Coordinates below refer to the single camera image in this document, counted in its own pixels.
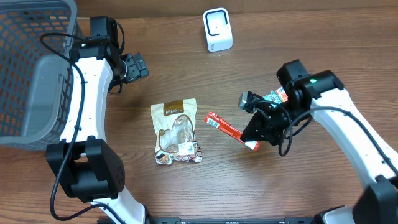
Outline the red candy bar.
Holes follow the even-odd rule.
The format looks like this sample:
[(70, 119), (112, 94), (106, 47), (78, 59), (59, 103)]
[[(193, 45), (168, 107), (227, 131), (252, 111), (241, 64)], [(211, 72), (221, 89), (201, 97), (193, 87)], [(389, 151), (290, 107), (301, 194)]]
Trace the red candy bar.
[(259, 141), (242, 141), (241, 136), (243, 133), (231, 124), (229, 124), (227, 121), (225, 121), (221, 116), (212, 111), (209, 111), (208, 114), (205, 116), (205, 123), (213, 126), (216, 129), (219, 129), (221, 132), (227, 134), (228, 136), (231, 136), (233, 139), (244, 144), (252, 151), (256, 152), (260, 148), (261, 143)]

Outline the teal wet wipes pack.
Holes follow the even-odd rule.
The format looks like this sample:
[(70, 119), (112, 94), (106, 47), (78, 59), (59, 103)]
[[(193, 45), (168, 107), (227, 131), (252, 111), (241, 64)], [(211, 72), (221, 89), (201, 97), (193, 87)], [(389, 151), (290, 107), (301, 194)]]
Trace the teal wet wipes pack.
[(264, 95), (264, 99), (267, 101), (273, 101), (274, 103), (277, 103), (277, 104), (282, 103), (275, 91), (271, 91), (268, 95)]

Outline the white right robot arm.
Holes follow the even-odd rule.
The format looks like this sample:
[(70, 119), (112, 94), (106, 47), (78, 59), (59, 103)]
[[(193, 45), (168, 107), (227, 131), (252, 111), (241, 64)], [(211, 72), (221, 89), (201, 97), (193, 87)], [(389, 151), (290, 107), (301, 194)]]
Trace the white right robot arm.
[(287, 101), (275, 103), (251, 91), (238, 106), (252, 119), (242, 141), (265, 141), (281, 147), (293, 127), (313, 119), (335, 140), (354, 167), (364, 192), (353, 207), (316, 214), (313, 223), (397, 223), (397, 152), (366, 121), (341, 80), (330, 70), (310, 74), (300, 60), (276, 73)]

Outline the white snack bag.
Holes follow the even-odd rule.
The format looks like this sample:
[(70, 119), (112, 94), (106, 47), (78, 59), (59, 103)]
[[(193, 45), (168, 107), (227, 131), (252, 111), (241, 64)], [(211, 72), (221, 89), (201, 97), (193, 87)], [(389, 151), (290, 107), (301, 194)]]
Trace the white snack bag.
[(197, 101), (175, 100), (151, 106), (151, 117), (157, 137), (155, 161), (171, 165), (174, 161), (200, 163), (203, 154), (197, 143)]

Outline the orange tissue pack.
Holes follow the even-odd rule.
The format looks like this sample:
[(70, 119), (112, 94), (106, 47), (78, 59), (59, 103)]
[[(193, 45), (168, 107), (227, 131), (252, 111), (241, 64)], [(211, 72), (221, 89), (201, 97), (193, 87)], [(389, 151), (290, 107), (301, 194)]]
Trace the orange tissue pack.
[(288, 101), (289, 99), (288, 99), (288, 96), (287, 96), (287, 94), (286, 94), (286, 92), (285, 92), (285, 90), (284, 90), (284, 88), (283, 87), (280, 87), (280, 88), (278, 88), (278, 89), (276, 89), (276, 94), (277, 94), (277, 96), (279, 97), (279, 99), (280, 99), (280, 101), (281, 102), (286, 102), (286, 101)]

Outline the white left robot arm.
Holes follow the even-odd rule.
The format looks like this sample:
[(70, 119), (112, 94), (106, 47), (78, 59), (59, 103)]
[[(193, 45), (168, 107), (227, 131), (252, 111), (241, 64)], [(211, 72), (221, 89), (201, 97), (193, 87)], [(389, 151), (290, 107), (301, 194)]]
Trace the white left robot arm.
[(50, 213), (59, 221), (100, 208), (110, 223), (154, 223), (145, 205), (125, 186), (121, 158), (106, 142), (105, 112), (109, 91), (148, 76), (141, 54), (124, 54), (123, 28), (115, 19), (90, 19), (90, 36), (74, 36), (66, 60), (74, 82), (67, 123), (46, 160), (56, 176)]

